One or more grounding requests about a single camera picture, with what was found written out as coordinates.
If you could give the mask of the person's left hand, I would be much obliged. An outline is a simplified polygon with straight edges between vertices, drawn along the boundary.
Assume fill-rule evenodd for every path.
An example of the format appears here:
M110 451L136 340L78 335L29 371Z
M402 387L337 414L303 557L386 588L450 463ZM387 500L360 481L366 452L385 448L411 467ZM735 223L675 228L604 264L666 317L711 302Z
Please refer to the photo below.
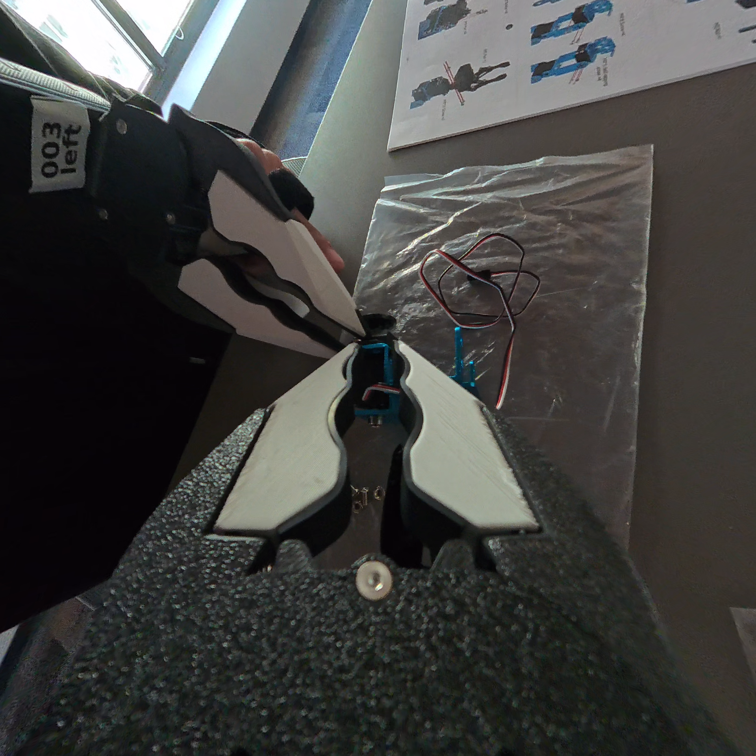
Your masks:
M255 155L257 160L260 162L260 165L263 168L264 172L269 175L269 178L276 172L283 171L288 174L291 173L284 167L280 157L277 154L270 150L262 148L260 145L255 143L254 140L249 138L238 138L236 141L239 145L247 148L251 152L251 154ZM293 207L290 210L292 217L305 229L307 229L307 231L319 247L320 251L323 253L325 259L329 262L330 266L335 270L335 272L337 274L341 273L345 268L344 260L337 253L337 251L335 251L330 241L328 241L326 237L321 232L319 232L316 227L309 221L309 218L303 215L299 210L300 208Z

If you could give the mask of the grey desk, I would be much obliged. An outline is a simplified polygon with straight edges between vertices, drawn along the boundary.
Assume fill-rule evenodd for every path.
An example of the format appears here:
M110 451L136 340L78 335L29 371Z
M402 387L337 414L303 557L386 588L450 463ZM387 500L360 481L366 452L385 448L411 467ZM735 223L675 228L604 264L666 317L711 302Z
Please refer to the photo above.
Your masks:
M388 154L405 2L372 2L303 171L354 285L387 175L654 145L629 551L686 675L743 754L754 681L754 67Z

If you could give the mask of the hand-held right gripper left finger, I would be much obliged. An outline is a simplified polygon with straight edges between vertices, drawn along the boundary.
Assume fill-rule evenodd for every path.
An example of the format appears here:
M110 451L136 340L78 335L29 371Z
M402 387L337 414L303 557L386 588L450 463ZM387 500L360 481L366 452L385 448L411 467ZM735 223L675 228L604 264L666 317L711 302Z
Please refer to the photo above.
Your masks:
M345 399L357 349L345 347L269 408L213 534L275 546L298 539L316 555L345 532L352 496L342 434L353 421Z

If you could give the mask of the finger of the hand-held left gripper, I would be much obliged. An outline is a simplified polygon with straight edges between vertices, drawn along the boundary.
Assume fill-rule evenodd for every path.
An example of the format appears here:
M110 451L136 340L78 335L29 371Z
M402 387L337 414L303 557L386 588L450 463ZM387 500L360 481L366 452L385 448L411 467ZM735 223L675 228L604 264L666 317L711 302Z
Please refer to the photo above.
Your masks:
M267 307L236 294L211 261L202 259L184 267L178 288L248 339L321 358L331 358L345 347L341 343L334 347L320 344L281 324Z
M210 186L209 206L219 235L257 250L277 281L295 287L301 298L307 296L311 310L364 336L352 296L303 224L280 220L223 171L216 173Z

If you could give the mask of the clear plastic bag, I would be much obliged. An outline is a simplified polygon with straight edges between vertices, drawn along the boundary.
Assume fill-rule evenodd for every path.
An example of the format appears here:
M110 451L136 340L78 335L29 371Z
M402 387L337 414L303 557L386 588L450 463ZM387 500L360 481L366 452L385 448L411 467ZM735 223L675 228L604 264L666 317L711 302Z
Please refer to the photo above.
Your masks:
M506 316L463 336L480 398L572 479L622 545L629 543L651 215L653 149L473 166L385 178L354 298L396 319L400 339L453 371L454 324L420 277L435 250L502 272L516 332L508 386L495 408Z

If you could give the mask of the black servo with blue bracket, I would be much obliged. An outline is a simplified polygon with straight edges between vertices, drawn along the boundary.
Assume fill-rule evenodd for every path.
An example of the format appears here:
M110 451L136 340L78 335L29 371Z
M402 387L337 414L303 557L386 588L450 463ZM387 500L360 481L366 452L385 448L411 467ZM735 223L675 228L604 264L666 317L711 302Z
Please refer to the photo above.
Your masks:
M379 427L397 422L402 405L400 385L403 367L395 353L391 315L358 312L366 331L352 368L354 416Z

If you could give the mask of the window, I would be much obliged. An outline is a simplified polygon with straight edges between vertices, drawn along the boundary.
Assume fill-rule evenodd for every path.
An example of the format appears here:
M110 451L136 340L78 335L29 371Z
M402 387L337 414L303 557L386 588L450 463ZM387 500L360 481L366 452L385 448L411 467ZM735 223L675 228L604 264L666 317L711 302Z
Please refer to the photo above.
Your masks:
M245 2L13 1L6 7L87 70L190 107Z

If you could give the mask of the open instruction manual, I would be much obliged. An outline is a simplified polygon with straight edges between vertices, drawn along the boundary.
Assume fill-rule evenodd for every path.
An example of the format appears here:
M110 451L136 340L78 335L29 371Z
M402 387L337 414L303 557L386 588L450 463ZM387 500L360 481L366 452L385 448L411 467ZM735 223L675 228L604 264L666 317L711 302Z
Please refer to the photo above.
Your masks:
M755 2L407 2L388 151L754 62Z

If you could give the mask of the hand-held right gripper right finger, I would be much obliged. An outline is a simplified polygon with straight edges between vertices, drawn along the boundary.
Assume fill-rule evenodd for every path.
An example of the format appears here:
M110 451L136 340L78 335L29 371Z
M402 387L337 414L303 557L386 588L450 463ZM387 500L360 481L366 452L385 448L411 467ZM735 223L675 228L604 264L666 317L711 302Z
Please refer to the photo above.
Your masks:
M395 449L395 562L422 568L449 541L485 564L490 537L533 536L541 522L507 458L491 414L474 395L400 340Z

